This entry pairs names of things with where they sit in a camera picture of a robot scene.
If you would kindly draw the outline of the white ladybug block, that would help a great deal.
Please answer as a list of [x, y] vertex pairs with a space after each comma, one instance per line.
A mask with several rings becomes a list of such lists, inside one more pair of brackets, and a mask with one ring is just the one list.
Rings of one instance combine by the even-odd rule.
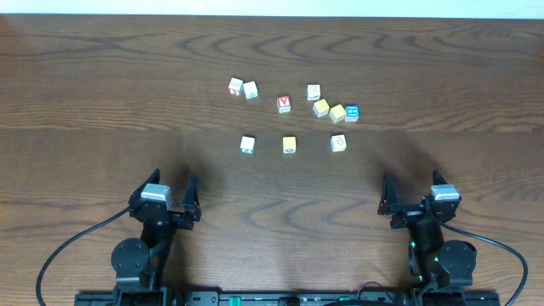
[[347, 142], [343, 134], [331, 136], [331, 150], [333, 152], [345, 151], [346, 149], [347, 149]]

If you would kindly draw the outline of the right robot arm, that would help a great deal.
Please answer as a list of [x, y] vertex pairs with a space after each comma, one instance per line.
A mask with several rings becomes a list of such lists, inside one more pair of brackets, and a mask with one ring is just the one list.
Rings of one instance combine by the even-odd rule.
[[464, 290], [473, 284], [477, 251], [466, 241], [447, 241], [442, 232], [461, 200], [456, 187], [437, 170], [429, 193], [418, 204], [401, 203], [392, 178], [383, 178], [377, 213], [391, 218], [391, 228], [408, 229], [409, 266], [421, 282], [411, 289], [413, 305], [466, 304]]

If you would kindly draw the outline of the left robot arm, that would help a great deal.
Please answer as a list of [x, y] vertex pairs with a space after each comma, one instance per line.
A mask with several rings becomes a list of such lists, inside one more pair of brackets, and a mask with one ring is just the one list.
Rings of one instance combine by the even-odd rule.
[[128, 214], [143, 229], [139, 238], [119, 242], [111, 254], [116, 271], [114, 305], [171, 306], [183, 302], [172, 286], [162, 283], [162, 277], [176, 232], [192, 230], [201, 219], [197, 185], [198, 178], [191, 176], [182, 212], [171, 209], [171, 189], [160, 183], [158, 169], [130, 195]]

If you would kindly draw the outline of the white block green side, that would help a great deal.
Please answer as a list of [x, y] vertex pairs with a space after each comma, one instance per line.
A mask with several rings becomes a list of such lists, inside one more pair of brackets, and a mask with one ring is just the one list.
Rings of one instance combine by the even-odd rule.
[[254, 153], [256, 139], [251, 136], [243, 136], [241, 138], [240, 150], [244, 154], [252, 155]]

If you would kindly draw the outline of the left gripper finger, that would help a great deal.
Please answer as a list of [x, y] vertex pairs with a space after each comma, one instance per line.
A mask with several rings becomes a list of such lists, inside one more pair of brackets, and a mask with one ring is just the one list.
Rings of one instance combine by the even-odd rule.
[[201, 220], [201, 205], [197, 194], [197, 185], [198, 178], [192, 175], [182, 201], [184, 213], [190, 215], [193, 222]]
[[132, 199], [142, 198], [141, 191], [147, 184], [158, 184], [160, 182], [160, 170], [157, 168], [133, 193]]

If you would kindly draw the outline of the yellow block letter O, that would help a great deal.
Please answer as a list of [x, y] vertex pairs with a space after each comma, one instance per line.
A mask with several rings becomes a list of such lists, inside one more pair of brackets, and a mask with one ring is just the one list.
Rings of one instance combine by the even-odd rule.
[[283, 153], [291, 154], [297, 150], [297, 139], [294, 136], [286, 136], [282, 140]]

